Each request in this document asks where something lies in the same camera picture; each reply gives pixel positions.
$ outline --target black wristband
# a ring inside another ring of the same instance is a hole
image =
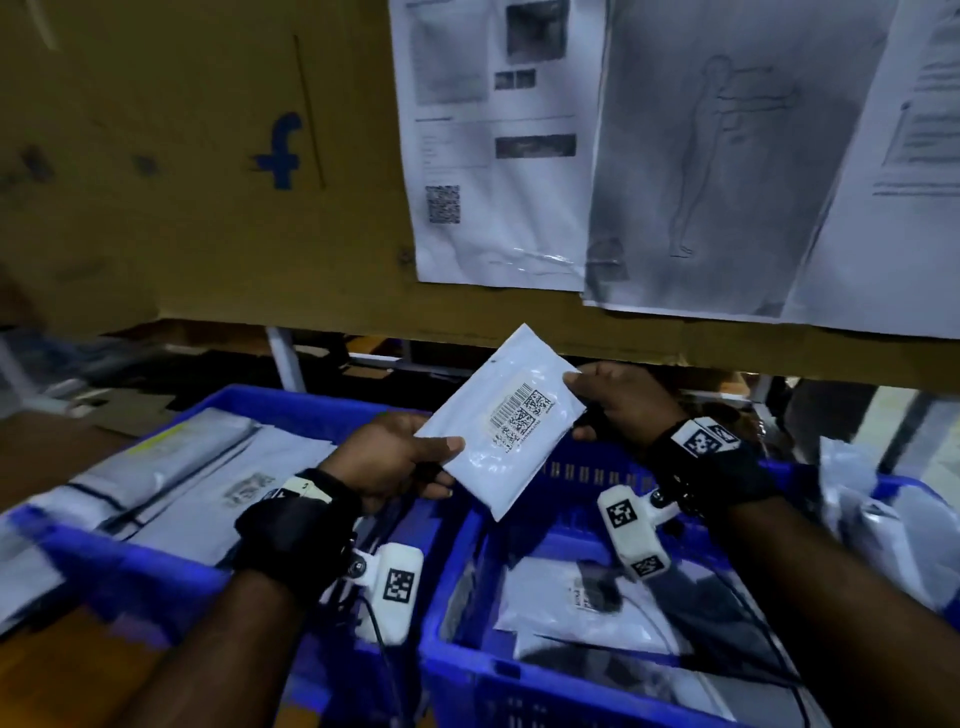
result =
[[[248,508],[236,522],[241,542],[233,567],[261,571],[304,604],[312,604],[347,571],[361,500],[322,471],[310,469],[298,477],[311,481],[323,495],[296,497],[281,488],[279,497]]]
[[[644,464],[667,498],[708,520],[731,506],[779,494],[740,439],[709,417],[668,429],[646,450]]]

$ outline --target wire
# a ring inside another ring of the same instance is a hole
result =
[[[376,621],[376,615],[373,613],[373,607],[371,606],[370,601],[363,594],[360,594],[359,598],[360,601],[364,603],[364,606],[367,607],[367,614],[370,615],[370,621],[373,625],[373,633],[376,635],[376,643],[380,648],[380,657],[383,659],[383,667],[387,670],[387,680],[390,682],[390,690],[394,694],[394,702],[396,703],[396,719],[403,728],[407,728],[407,726],[412,728],[413,722],[408,721],[404,717],[403,700],[400,697],[400,688],[396,684],[396,676],[394,675],[394,670],[390,665],[390,660],[387,657],[387,646],[383,643],[383,637],[380,635],[380,625]]]
[[[736,600],[740,602],[740,606],[743,607],[743,609],[747,612],[747,615],[754,623],[754,626],[763,633],[767,643],[770,644],[770,649],[773,650],[774,655],[777,657],[777,662],[780,663],[780,667],[784,671],[789,672],[790,668],[787,666],[786,660],[783,659],[783,655],[780,654],[780,650],[777,648],[777,643],[774,642],[774,637],[770,632],[770,627],[768,627],[766,622],[764,622],[763,619],[761,619],[756,613],[753,605],[747,601],[747,598],[740,593],[740,590],[738,590],[726,576],[722,576],[720,574],[719,569],[710,568],[710,570],[713,571],[713,575],[716,576],[725,587],[727,587]],[[810,715],[806,711],[806,705],[804,704],[803,697],[800,695],[800,690],[797,688],[797,686],[793,685],[790,686],[790,691],[793,693],[793,699],[797,701],[797,710],[800,711],[801,719],[804,722],[804,728],[810,728]]]

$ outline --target blue letter f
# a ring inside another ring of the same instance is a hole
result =
[[[274,122],[274,129],[270,134],[269,155],[256,155],[253,161],[264,172],[274,173],[275,189],[290,189],[290,173],[300,167],[300,158],[287,150],[287,136],[302,128],[300,115],[295,111],[283,114]]]

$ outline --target cardboard box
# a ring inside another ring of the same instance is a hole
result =
[[[177,318],[496,347],[526,322],[569,354],[960,391],[960,342],[417,282],[385,0],[9,3],[0,58],[0,263],[54,332]],[[284,142],[297,168],[260,169],[292,161]]]

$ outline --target blue bin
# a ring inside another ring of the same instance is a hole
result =
[[[816,492],[815,469],[765,465],[794,502]],[[641,493],[655,486],[652,476],[616,446],[565,439],[500,523],[480,509],[469,513],[427,610],[420,641],[422,680],[440,728],[733,725],[515,661],[514,635],[493,629],[504,568],[523,556],[612,563],[596,497],[621,482]],[[879,480],[875,496],[891,497],[904,486],[929,491],[920,481],[891,476]],[[727,568],[726,556],[706,529],[693,519],[681,520],[679,537],[660,530],[667,550],[711,568]]]
[[[334,443],[343,442],[354,429],[388,409],[354,400],[231,385],[183,412],[170,426],[207,407]],[[406,644],[388,648],[407,716],[420,703],[419,627],[468,509],[466,493],[438,502],[417,500],[387,539],[415,546],[425,557],[410,637]],[[132,623],[148,642],[179,643],[229,579],[224,570],[71,528],[35,508],[20,508],[12,518],[101,619]],[[396,703],[376,645],[354,638],[351,616],[339,618],[338,622],[324,609],[311,616],[288,682],[288,697],[330,720],[357,723],[395,716]]]

